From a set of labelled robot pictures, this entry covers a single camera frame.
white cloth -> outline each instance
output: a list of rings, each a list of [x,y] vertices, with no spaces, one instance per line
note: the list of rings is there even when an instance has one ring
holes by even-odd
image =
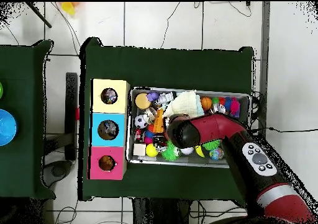
[[[190,118],[199,116],[196,91],[182,92],[175,100],[171,101],[163,113],[163,117],[170,117],[173,114],[188,114]]]

blue box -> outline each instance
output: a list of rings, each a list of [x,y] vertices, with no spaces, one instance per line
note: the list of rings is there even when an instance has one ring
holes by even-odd
[[[119,128],[118,135],[112,140],[104,140],[98,135],[98,126],[102,121],[111,120]],[[125,145],[125,115],[93,113],[92,146],[124,146]]]

white ball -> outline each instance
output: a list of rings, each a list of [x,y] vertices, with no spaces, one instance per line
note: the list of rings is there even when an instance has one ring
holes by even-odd
[[[183,149],[180,149],[180,150],[181,150],[182,154],[190,155],[193,152],[194,148],[190,147],[190,148],[183,148]]]

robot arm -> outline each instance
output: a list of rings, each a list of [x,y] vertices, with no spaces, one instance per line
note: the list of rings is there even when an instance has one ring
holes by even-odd
[[[224,114],[176,120],[168,136],[178,148],[222,139],[222,147],[251,217],[275,217],[293,223],[315,220],[303,199],[245,127]]]

yellow ball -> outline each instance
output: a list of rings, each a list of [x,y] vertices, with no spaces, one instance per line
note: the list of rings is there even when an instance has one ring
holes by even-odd
[[[196,153],[197,153],[200,157],[205,158],[205,156],[203,155],[201,146],[195,146],[194,148],[196,149]]]
[[[158,154],[158,151],[156,150],[156,148],[153,144],[149,144],[146,147],[146,154],[147,154],[147,156],[154,158]]]

